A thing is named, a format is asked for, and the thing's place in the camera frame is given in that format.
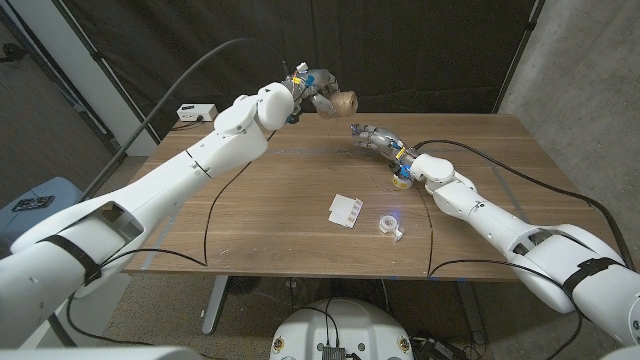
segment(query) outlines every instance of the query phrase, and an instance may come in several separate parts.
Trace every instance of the white card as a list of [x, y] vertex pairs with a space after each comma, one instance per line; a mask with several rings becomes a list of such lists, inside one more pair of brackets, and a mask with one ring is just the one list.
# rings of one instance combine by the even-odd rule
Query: white card
[[329, 221], [338, 225], [353, 228], [360, 210], [362, 209], [362, 201], [360, 199], [351, 199], [346, 196], [336, 194], [329, 210]]

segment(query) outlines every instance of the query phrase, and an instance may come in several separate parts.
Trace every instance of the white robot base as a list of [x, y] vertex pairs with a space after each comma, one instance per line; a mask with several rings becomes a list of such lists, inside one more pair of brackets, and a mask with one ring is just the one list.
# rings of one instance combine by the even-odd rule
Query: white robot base
[[[363, 360], [413, 359], [407, 332], [389, 314], [366, 302], [347, 298], [331, 299], [327, 310], [328, 301], [312, 303], [285, 320], [273, 337], [269, 358], [344, 359], [346, 354]], [[338, 334], [331, 319], [325, 319], [325, 310], [335, 320]]]

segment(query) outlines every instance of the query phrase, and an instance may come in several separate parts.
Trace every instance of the blue object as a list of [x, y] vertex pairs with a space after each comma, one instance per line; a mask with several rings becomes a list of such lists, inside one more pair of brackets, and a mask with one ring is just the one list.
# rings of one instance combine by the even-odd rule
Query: blue object
[[402, 167], [400, 168], [400, 175], [402, 175], [406, 179], [411, 178], [410, 167], [408, 165], [402, 165]]
[[[22, 199], [51, 195], [55, 196], [55, 199], [46, 208], [12, 211], [13, 207]], [[82, 195], [80, 189], [69, 180], [61, 177], [53, 178], [22, 194], [0, 209], [0, 244], [7, 248], [10, 247], [25, 231], [58, 211], [73, 205], [80, 195]]]
[[393, 146], [394, 149], [402, 149], [402, 146], [400, 146], [395, 140], [391, 140], [391, 146]]

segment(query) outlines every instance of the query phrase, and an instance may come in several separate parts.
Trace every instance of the white power strip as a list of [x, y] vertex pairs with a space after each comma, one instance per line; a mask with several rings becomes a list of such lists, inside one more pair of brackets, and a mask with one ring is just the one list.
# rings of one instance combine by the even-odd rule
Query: white power strip
[[214, 104], [182, 104], [176, 113], [180, 121], [196, 121], [199, 116], [202, 116], [201, 121], [213, 121], [218, 109]]

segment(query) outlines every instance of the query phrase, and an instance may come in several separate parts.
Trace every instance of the gray wall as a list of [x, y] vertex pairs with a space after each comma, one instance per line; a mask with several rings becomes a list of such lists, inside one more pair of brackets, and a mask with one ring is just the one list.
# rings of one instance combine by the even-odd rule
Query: gray wall
[[56, 176], [84, 189], [111, 158], [30, 55], [0, 63], [0, 124], [0, 208]]
[[640, 2], [550, 0], [499, 112], [517, 116], [640, 266]]

